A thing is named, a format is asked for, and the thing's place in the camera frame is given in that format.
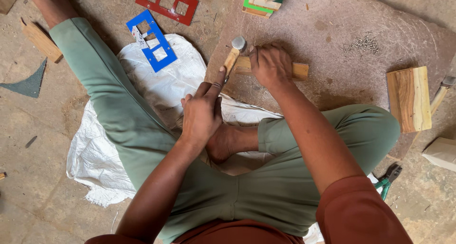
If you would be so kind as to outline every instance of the left hand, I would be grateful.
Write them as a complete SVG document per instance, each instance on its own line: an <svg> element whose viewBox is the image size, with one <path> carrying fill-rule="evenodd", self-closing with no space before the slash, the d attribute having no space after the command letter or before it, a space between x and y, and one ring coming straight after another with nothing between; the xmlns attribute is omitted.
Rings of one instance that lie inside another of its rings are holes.
<svg viewBox="0 0 456 244"><path fill-rule="evenodd" d="M184 123L180 138L187 144L203 149L222 124L222 97L219 97L225 81L226 69L220 68L216 81L202 82L194 96L187 94L181 99Z"/></svg>

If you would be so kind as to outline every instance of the metal plate with square holes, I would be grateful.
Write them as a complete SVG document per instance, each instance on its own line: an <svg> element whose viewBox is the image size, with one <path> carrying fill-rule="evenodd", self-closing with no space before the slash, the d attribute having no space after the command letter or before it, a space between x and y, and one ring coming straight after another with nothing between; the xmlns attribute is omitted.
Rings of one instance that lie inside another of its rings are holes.
<svg viewBox="0 0 456 244"><path fill-rule="evenodd" d="M151 29L148 30L146 33L139 33L136 26L144 20L147 22ZM168 41L166 41L165 36L163 36L163 33L160 31L160 28L155 23L155 20L152 17L149 10L145 10L133 19L129 20L127 22L127 26L131 34L133 35L134 39L136 40L136 43L140 45L142 52L144 53L145 57L147 58L155 72L158 72L164 67L170 65L173 61L177 60L176 54L174 54L174 51L171 49L170 45L168 44ZM159 44L153 48L149 48L147 43L145 43L144 37L152 33L157 38ZM163 48L163 50L166 53L166 57L162 58L161 60L157 60L153 53L154 51L160 48Z"/></svg>
<svg viewBox="0 0 456 244"><path fill-rule="evenodd" d="M185 15L181 15L175 12L177 3L182 2L188 5ZM174 4L171 9L160 6L160 0L156 0L155 3L149 0L136 0L136 3L144 6L145 8L151 9L159 14L162 14L168 18L176 20L182 24L190 26L191 19L198 5L198 0L174 0Z"/></svg>

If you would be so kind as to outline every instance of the blue metal frame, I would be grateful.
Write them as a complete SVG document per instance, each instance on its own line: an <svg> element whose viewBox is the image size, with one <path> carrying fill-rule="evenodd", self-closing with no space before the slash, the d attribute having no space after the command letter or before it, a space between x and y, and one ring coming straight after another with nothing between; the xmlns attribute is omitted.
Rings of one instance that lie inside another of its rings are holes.
<svg viewBox="0 0 456 244"><path fill-rule="evenodd" d="M140 24L143 21L146 21L149 27L151 28L149 31L147 31L147 35L154 33L155 37L157 38L159 44L156 45L153 48L144 48L142 49L145 57L151 64L152 68L154 69L155 72L160 71L164 67L170 65L173 61L177 60L176 54L174 54L174 51L171 49L170 45L168 44L168 41L166 41L165 36L163 36L163 33L160 31L160 28L158 25L155 23L154 18L152 17L151 13L149 10L145 10L144 12L138 14L136 17L128 21L127 27L131 31L133 31L133 27ZM158 61L153 52L159 48L163 48L166 52L166 57L163 58L162 60Z"/></svg>

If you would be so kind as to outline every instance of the pile of screws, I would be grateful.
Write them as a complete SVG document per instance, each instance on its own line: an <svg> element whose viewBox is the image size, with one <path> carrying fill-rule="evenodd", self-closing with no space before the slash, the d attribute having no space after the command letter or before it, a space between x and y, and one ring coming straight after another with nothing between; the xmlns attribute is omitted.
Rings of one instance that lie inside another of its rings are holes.
<svg viewBox="0 0 456 244"><path fill-rule="evenodd" d="M370 50L372 55L376 55L379 53L379 48L377 46L377 37L369 38L369 35L366 35L363 38L356 38L356 41L351 43L350 45L343 44L343 46L340 48L344 53L346 52L351 52L354 51L355 49L359 51L360 49L362 52L366 51L367 49Z"/></svg>

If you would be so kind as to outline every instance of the pliers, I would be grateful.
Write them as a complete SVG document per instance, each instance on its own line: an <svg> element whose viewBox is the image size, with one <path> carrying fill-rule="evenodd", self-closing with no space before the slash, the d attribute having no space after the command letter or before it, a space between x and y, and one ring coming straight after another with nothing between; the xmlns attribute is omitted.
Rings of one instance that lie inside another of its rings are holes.
<svg viewBox="0 0 456 244"><path fill-rule="evenodd" d="M374 185L375 189L378 189L383 186L382 194L380 195L382 197L382 200L386 199L386 194L388 194L388 190L390 189L391 183L396 180L396 178L399 176L399 174L402 171L402 167L396 162L389 166L388 170L386 171L386 174L380 178L379 182Z"/></svg>

